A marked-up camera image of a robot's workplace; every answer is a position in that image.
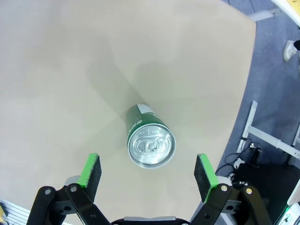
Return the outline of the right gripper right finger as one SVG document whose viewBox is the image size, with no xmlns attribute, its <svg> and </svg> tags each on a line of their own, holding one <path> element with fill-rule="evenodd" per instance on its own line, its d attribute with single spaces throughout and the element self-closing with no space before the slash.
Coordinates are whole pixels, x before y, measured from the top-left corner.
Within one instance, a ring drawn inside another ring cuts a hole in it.
<svg viewBox="0 0 300 225">
<path fill-rule="evenodd" d="M 272 225 L 258 190 L 253 186 L 237 190 L 219 182 L 206 154 L 197 155 L 194 176 L 203 206 L 190 225 L 214 225 L 222 213 L 235 225 Z"/>
</svg>

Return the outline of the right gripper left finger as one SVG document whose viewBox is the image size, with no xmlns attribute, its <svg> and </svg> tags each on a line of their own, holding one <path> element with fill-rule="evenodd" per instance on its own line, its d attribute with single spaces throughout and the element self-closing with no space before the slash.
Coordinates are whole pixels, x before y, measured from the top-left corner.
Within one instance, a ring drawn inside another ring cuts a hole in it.
<svg viewBox="0 0 300 225">
<path fill-rule="evenodd" d="M 75 182 L 60 190 L 41 187 L 30 210 L 29 225 L 62 225 L 71 214 L 76 214 L 84 225 L 110 225 L 94 204 L 101 173 L 100 157 L 91 153 Z"/>
</svg>

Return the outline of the green soda can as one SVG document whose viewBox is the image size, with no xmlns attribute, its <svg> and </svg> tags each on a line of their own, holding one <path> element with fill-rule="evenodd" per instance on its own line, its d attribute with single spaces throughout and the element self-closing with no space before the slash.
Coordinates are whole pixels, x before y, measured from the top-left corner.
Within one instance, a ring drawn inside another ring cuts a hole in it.
<svg viewBox="0 0 300 225">
<path fill-rule="evenodd" d="M 164 166 L 175 154 L 176 140 L 170 128 L 145 104 L 136 104 L 126 113 L 127 149 L 138 166 Z"/>
</svg>

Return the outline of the white sneaker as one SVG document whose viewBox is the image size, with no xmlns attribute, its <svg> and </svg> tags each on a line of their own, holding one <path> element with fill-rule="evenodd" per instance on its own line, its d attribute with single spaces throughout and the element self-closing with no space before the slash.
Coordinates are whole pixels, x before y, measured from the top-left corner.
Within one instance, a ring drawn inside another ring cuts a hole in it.
<svg viewBox="0 0 300 225">
<path fill-rule="evenodd" d="M 300 51 L 300 40 L 288 40 L 283 50 L 283 59 L 288 62 L 290 58 Z"/>
</svg>

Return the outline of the white desk leg frame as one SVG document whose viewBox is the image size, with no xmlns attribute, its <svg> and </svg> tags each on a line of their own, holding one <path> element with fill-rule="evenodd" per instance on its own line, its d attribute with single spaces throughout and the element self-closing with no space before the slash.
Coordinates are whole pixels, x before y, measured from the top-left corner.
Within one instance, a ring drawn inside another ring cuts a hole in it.
<svg viewBox="0 0 300 225">
<path fill-rule="evenodd" d="M 251 103 L 248 118 L 247 118 L 246 124 L 244 126 L 242 136 L 240 138 L 240 142 L 239 142 L 236 152 L 237 153 L 242 152 L 244 142 L 247 140 L 248 135 L 252 134 L 252 135 L 258 137 L 259 139 L 267 142 L 268 144 L 276 147 L 277 149 L 280 149 L 280 150 L 284 151 L 285 153 L 288 153 L 292 157 L 300 160 L 300 150 L 295 148 L 295 146 L 297 144 L 300 144 L 300 122 L 298 124 L 298 128 L 297 128 L 294 140 L 292 142 L 292 145 L 290 146 L 290 145 L 282 142 L 281 140 L 252 126 L 252 122 L 253 122 L 253 119 L 255 116 L 256 109 L 257 109 L 257 102 L 255 100 L 253 100 Z"/>
</svg>

